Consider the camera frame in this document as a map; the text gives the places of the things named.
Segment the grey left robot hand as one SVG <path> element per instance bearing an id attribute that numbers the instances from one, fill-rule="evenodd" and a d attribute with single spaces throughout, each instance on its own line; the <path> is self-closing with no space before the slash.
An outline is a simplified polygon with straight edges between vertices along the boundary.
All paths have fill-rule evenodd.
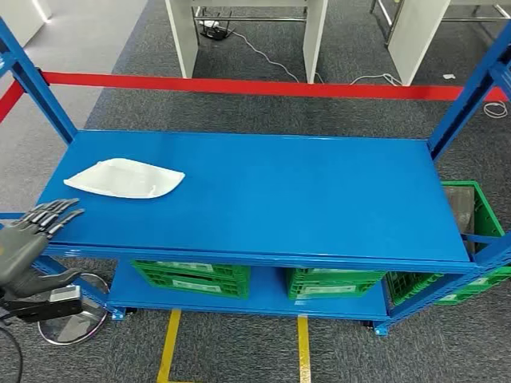
<path id="1" fill-rule="evenodd" d="M 38 275 L 32 263 L 58 231 L 84 213 L 79 208 L 62 215 L 78 202 L 57 199 L 42 203 L 1 229 L 1 288 L 17 298 L 27 298 L 65 287 L 78 278 L 81 272 L 77 269 Z"/>

